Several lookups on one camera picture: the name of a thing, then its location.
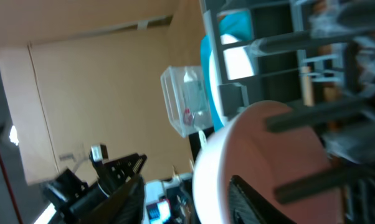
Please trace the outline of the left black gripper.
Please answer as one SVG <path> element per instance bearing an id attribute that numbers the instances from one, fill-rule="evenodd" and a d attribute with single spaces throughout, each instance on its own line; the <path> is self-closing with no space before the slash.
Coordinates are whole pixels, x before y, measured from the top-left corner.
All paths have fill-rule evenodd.
<path id="1" fill-rule="evenodd" d="M 110 162 L 96 162 L 98 183 L 106 193 L 113 193 L 139 174 L 147 160 L 146 154 L 130 154 Z"/>

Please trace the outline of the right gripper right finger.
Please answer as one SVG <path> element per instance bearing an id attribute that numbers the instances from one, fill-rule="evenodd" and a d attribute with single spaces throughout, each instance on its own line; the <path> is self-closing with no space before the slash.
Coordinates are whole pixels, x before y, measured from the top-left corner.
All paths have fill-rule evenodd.
<path id="1" fill-rule="evenodd" d="M 227 191 L 231 223 L 295 224 L 238 175 L 232 176 Z"/>

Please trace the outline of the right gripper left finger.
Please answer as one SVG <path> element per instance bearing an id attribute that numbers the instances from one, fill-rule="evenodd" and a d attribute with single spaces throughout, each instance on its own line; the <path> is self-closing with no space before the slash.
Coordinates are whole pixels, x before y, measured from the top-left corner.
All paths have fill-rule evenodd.
<path id="1" fill-rule="evenodd" d="M 83 224 L 139 224 L 143 221 L 145 182 L 136 175 L 81 219 Z"/>

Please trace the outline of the pink small bowl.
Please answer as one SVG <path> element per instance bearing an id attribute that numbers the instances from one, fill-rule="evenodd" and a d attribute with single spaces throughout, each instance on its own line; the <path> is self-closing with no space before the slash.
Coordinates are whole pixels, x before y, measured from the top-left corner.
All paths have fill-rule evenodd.
<path id="1" fill-rule="evenodd" d="M 295 223 L 341 223 L 341 194 L 329 190 L 294 203 L 275 200 L 280 185 L 331 168 L 321 141 L 310 127 L 267 131 L 268 117 L 291 111 L 277 101 L 261 101 L 216 131 L 199 151 L 193 172 L 193 200 L 201 223 L 232 221 L 227 204 L 233 175 L 243 178 L 266 201 Z"/>

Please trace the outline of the red snack wrapper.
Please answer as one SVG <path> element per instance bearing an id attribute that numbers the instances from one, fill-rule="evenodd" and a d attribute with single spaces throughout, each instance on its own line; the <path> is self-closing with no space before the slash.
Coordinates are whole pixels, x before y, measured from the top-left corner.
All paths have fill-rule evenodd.
<path id="1" fill-rule="evenodd" d="M 194 122 L 194 113 L 189 108 L 186 108 L 183 112 L 183 123 L 186 126 L 192 126 Z"/>

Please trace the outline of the white napkin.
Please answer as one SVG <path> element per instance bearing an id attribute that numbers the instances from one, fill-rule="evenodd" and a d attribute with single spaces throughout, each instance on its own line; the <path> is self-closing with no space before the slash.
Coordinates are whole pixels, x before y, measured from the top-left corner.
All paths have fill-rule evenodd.
<path id="1" fill-rule="evenodd" d="M 202 80 L 202 73 L 200 70 L 185 69 L 183 76 L 184 83 L 194 82 L 198 80 Z"/>

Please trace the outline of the pink round plate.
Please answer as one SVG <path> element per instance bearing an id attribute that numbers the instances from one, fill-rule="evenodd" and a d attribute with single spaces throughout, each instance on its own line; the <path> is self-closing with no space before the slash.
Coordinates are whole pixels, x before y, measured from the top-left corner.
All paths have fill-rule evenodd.
<path id="1" fill-rule="evenodd" d="M 227 69 L 227 77 L 229 80 L 252 77 L 255 75 L 245 47 L 236 47 L 225 50 L 224 58 Z M 226 118 L 221 113 L 221 97 L 218 90 L 219 80 L 217 77 L 213 52 L 211 52 L 209 57 L 209 84 L 216 114 L 218 115 L 221 123 L 224 124 L 226 122 Z"/>

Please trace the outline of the wooden chopstick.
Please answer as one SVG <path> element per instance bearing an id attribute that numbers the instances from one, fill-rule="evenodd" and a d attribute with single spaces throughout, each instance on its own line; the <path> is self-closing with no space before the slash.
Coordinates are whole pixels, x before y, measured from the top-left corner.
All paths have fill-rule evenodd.
<path id="1" fill-rule="evenodd" d="M 305 106 L 314 106 L 315 104 L 310 72 L 310 67 L 301 68 L 301 87 L 303 88 L 303 102 Z"/>

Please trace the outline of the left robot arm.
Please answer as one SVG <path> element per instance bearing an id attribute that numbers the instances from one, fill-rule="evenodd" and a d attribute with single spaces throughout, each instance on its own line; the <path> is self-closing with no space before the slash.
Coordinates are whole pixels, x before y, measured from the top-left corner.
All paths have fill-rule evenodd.
<path id="1" fill-rule="evenodd" d="M 140 172 L 146 160 L 146 155 L 137 153 L 106 162 L 90 158 L 98 175 L 92 185 L 65 169 L 43 190 L 55 207 L 55 215 L 49 222 L 141 223 L 145 182 Z"/>

